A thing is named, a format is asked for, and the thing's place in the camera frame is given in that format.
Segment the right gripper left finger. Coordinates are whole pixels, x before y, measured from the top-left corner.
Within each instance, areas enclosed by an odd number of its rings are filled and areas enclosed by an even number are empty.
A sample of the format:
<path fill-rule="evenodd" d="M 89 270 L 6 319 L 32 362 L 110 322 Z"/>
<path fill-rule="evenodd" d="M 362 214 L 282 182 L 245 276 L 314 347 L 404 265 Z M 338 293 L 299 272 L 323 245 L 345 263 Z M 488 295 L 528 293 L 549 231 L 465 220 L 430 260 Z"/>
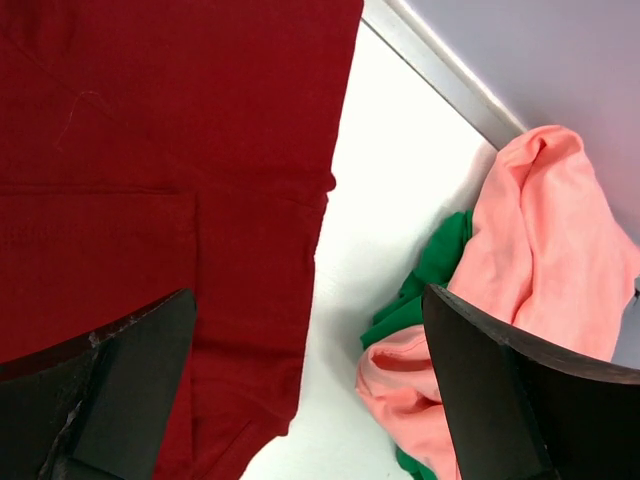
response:
<path fill-rule="evenodd" d="M 3 363 L 2 478 L 151 478 L 196 317 L 182 289 Z"/>

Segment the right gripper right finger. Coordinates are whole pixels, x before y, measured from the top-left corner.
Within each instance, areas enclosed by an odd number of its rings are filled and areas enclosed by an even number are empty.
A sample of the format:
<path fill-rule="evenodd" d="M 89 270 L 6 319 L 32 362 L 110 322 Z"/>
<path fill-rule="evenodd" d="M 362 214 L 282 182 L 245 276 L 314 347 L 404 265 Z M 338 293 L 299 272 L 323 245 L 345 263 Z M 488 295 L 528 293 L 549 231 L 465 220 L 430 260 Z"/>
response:
<path fill-rule="evenodd" d="M 426 287 L 424 330 L 464 479 L 636 479 L 639 373 Z"/>

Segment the red t shirt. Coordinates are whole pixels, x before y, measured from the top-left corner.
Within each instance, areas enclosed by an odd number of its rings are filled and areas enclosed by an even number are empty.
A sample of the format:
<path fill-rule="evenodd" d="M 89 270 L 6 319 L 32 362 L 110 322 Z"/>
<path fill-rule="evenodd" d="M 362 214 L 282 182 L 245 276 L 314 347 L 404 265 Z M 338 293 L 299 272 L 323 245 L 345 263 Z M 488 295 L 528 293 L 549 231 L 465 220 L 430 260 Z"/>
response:
<path fill-rule="evenodd" d="M 193 290 L 158 479 L 237 479 L 297 411 L 362 9 L 1 5 L 1 358 Z"/>

